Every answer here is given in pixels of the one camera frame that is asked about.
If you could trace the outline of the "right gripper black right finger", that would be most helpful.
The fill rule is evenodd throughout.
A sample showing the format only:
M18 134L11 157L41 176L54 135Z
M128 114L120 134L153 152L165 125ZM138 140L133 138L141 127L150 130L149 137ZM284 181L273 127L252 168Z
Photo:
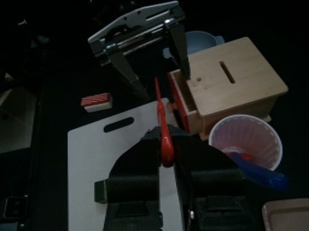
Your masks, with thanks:
M176 174L187 231L256 231L235 161L216 147L173 129Z

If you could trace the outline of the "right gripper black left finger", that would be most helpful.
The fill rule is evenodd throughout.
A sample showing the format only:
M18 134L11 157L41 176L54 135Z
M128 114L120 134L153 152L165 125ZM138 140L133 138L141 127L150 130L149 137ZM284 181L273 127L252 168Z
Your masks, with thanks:
M161 231L160 128L120 156L106 181L104 231Z

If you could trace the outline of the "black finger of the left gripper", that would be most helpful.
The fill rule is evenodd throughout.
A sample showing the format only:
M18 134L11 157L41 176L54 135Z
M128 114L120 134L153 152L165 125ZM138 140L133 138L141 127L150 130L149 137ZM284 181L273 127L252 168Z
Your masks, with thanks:
M128 83L137 97L148 98L149 95L140 80L140 77L133 70L133 67L128 61L128 58L125 57L122 50L116 44L106 46L106 56L114 67L117 68L118 72L124 76L125 82Z
M187 79L192 78L191 62L188 57L188 40L184 25L175 18L165 20L169 38L169 50L176 59L180 70Z

